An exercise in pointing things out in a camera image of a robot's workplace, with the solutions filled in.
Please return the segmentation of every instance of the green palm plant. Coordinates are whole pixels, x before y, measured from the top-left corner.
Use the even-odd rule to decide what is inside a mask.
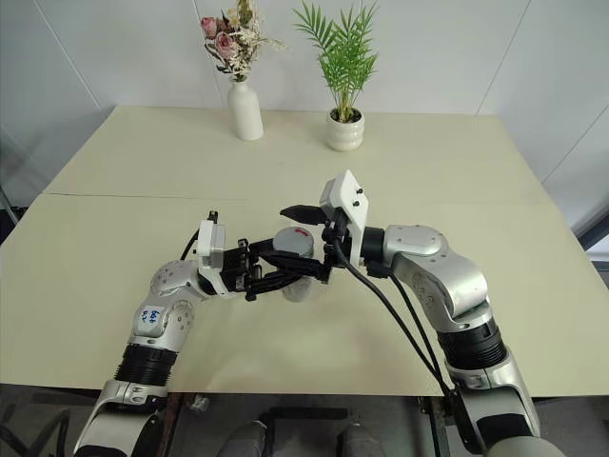
[[[353,122],[353,105],[363,89],[363,84],[374,72],[379,56],[370,49],[372,38],[372,16],[378,8],[364,6],[360,12],[341,10],[338,24],[322,14],[322,9],[303,1],[303,11],[294,10],[302,22],[295,24],[320,50],[318,60],[324,72],[327,86],[336,103],[336,121]]]

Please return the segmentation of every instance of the beige tabletop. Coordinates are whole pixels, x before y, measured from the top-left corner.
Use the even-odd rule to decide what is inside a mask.
[[[368,114],[364,145],[339,153],[320,113],[264,118],[265,137],[244,143],[222,111],[116,110],[0,248],[0,382],[100,388],[152,273],[210,209],[228,248],[264,239],[289,225],[279,209],[315,204],[350,168],[369,225],[435,227],[481,267],[532,395],[609,393],[609,293],[500,121]],[[280,292],[203,302],[173,373],[172,390],[440,393],[343,270],[298,304]]]

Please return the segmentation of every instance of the white vase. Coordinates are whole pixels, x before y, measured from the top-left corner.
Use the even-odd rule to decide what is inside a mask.
[[[247,82],[232,82],[228,90],[228,109],[235,126],[235,133],[242,140],[257,140],[265,133],[256,92]]]
[[[325,118],[325,135],[327,144],[335,150],[353,150],[363,141],[363,113],[356,122],[342,123],[332,119],[332,109]]]

